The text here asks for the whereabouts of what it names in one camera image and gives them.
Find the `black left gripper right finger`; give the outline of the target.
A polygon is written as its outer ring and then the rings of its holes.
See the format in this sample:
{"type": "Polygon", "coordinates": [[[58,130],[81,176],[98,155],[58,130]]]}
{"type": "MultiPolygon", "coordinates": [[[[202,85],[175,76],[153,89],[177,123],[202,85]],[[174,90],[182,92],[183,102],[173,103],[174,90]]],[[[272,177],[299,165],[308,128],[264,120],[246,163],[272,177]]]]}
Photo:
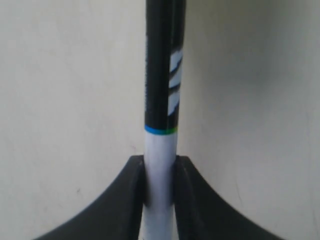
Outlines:
{"type": "Polygon", "coordinates": [[[223,200],[187,156],[174,163],[173,200],[180,240],[276,240],[223,200]]]}

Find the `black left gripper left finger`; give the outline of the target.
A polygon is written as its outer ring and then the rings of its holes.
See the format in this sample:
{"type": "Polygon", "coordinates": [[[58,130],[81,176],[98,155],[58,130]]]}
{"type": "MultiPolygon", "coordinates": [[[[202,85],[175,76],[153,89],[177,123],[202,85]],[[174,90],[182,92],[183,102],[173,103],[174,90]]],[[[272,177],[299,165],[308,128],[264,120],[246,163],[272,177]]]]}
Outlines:
{"type": "Polygon", "coordinates": [[[112,184],[86,209],[41,240],[136,240],[145,198],[142,155],[131,156],[112,184]]]}

